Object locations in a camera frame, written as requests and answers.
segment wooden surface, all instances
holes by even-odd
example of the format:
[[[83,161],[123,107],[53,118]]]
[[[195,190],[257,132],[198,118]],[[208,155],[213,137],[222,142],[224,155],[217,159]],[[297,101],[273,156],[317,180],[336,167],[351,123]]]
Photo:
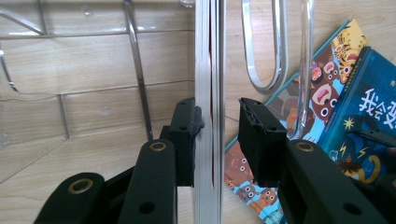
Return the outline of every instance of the wooden surface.
[[[53,35],[71,34],[76,31],[71,25],[80,24],[83,36],[0,39],[1,50],[8,72],[22,92],[62,94],[71,139],[64,139],[56,95],[18,94],[9,88],[1,70],[1,223],[31,223],[61,181],[80,172],[96,172],[109,179],[134,165],[139,148],[146,142],[132,51],[128,35],[122,30],[123,12],[116,9],[122,8],[117,5],[121,1],[100,1],[102,5],[88,8],[92,10],[90,17],[81,11],[87,8],[76,3],[68,9],[75,15],[71,21],[65,19],[67,8],[52,5],[62,1],[43,2],[47,4],[47,25]],[[193,11],[179,7],[176,0],[142,0],[136,4],[140,8],[136,16],[142,18],[137,25],[151,29],[146,33],[141,29],[138,38],[154,137],[158,137],[161,127],[169,124],[175,103],[193,96],[194,88],[199,88],[193,82]],[[229,143],[237,134],[238,99],[264,101],[267,97],[255,92],[248,80],[240,2],[227,4],[225,137]],[[252,0],[256,61],[260,76],[267,82],[274,73],[269,4]],[[315,49],[353,17],[371,46],[396,63],[394,1],[320,0],[315,4]],[[117,13],[104,8],[114,8]],[[158,20],[150,13],[165,19]],[[300,14],[298,1],[289,1],[289,76],[298,70],[300,59]],[[111,23],[104,23],[108,17]],[[104,24],[98,28],[92,26],[95,22]],[[9,25],[12,28],[12,24],[1,27],[8,29]],[[0,35],[7,32],[6,28],[0,28]],[[116,34],[106,30],[109,28],[115,28]],[[104,30],[108,35],[82,34]],[[191,189],[179,188],[178,193],[179,223],[192,223]],[[224,189],[223,199],[224,223],[262,223],[230,190]]]

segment screw hole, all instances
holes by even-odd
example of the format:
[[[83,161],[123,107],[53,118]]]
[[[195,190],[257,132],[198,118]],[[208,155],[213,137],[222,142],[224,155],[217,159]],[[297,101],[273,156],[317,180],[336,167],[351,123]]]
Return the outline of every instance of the screw hole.
[[[299,148],[302,151],[309,152],[309,151],[313,151],[314,150],[314,147],[311,144],[308,144],[306,142],[298,142],[298,143],[296,143],[295,146],[297,146],[297,148]]]
[[[92,185],[93,185],[93,181],[91,179],[82,178],[73,182],[69,186],[68,190],[72,194],[80,194],[90,189]]]
[[[139,206],[139,212],[141,214],[150,214],[154,211],[155,204],[154,203],[142,203]]]
[[[353,214],[356,216],[361,215],[361,210],[359,209],[358,206],[356,206],[353,203],[344,203],[344,209],[350,214]]]
[[[156,142],[149,145],[149,149],[151,149],[152,151],[162,151],[166,149],[166,144],[163,142]]]

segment book spine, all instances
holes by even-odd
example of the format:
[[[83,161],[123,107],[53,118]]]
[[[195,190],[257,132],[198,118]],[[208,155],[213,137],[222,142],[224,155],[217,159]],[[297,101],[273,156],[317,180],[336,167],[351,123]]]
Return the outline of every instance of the book spine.
[[[347,104],[347,102],[344,102],[347,100],[347,96],[350,92],[353,92],[352,89],[354,89],[354,86],[357,86],[358,84],[353,85],[353,83],[358,83],[359,82],[359,72],[360,70],[364,70],[366,65],[368,64],[367,60],[364,60],[369,56],[371,52],[371,47],[365,47],[361,50],[361,53],[359,54],[358,59],[355,62],[355,66],[353,67],[350,76],[346,82],[345,87],[341,91],[340,96],[338,97],[337,104],[335,108],[332,110],[332,114],[330,115],[329,122],[326,124],[326,127],[320,136],[318,140],[318,145],[320,145],[323,148],[327,148],[327,145],[331,142],[330,139],[326,138],[327,133],[330,131],[332,126],[337,126],[339,125],[339,122],[341,122],[340,119],[337,119],[338,114],[343,113],[343,105]]]

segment metal rod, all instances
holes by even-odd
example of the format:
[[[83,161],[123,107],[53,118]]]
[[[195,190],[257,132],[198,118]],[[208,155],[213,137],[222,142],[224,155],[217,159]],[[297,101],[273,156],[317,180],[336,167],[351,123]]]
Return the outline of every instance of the metal rod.
[[[137,43],[137,36],[134,30],[134,19],[132,12],[132,2],[130,0],[125,0],[125,14],[127,19],[127,29],[129,31],[129,37],[131,40],[132,54],[134,56],[134,70],[136,71],[137,84],[140,92],[140,101],[142,103],[143,115],[145,118],[146,134],[149,141],[152,141],[152,129],[151,121],[149,117],[149,103],[148,97],[146,95],[146,85],[143,76],[142,61],[140,59],[139,45]]]
[[[11,80],[11,76],[9,75],[6,62],[4,60],[4,52],[1,50],[1,45],[0,45],[0,63],[3,68],[4,74],[6,75],[6,79],[9,84],[9,87],[11,87],[11,89],[14,90],[15,92],[19,92],[17,87],[15,86],[15,83]]]
[[[254,89],[263,95],[275,93],[283,86],[288,74],[288,42],[287,42],[287,19],[285,0],[273,0],[273,28],[275,48],[275,71],[271,82],[264,85],[256,72],[254,61],[254,44],[251,26],[250,0],[242,0],[242,21],[245,44],[245,58],[247,61],[247,73]]]
[[[58,94],[57,97],[58,97],[59,107],[61,109],[62,124],[64,126],[64,137],[67,140],[67,139],[70,139],[70,132],[69,132],[69,128],[67,126],[66,114],[64,113],[64,100],[63,100],[63,96],[61,94]]]
[[[295,132],[289,136],[290,139],[303,137],[303,129],[309,107],[309,95],[311,90],[312,61],[314,48],[314,0],[303,0],[302,2],[302,45],[300,60],[300,87],[298,98],[299,114],[296,120]]]
[[[45,35],[47,35],[48,33],[47,33],[46,20],[44,19],[44,9],[41,0],[37,0],[37,10],[38,10],[38,15],[40,17],[42,32]]]
[[[1,6],[0,6],[0,17],[3,17],[9,21],[15,22],[18,25],[35,32],[38,35],[45,35],[45,33],[43,31],[41,31],[41,29],[36,24],[24,19],[23,16],[15,13],[15,12],[12,12],[10,10],[7,10]]]

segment book cover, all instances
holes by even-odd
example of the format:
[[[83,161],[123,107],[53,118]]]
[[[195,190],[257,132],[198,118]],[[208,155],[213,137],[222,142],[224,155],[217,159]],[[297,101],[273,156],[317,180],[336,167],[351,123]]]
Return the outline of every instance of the book cover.
[[[317,142],[337,103],[352,67],[367,41],[355,20],[348,21],[336,35],[314,55],[307,123],[303,139]],[[288,130],[295,131],[298,115],[299,74],[285,88],[271,97],[267,106]]]
[[[396,67],[366,47],[318,144],[345,175],[370,184],[395,172],[396,148],[383,143],[387,136],[396,137]]]
[[[314,55],[310,111],[304,138],[317,142],[344,88],[361,48],[367,41],[355,20],[346,21]],[[267,102],[270,111],[292,133],[298,101],[298,76],[295,74]],[[224,181],[266,223],[284,222],[277,189],[262,189],[252,183],[253,175],[237,138],[227,146]]]

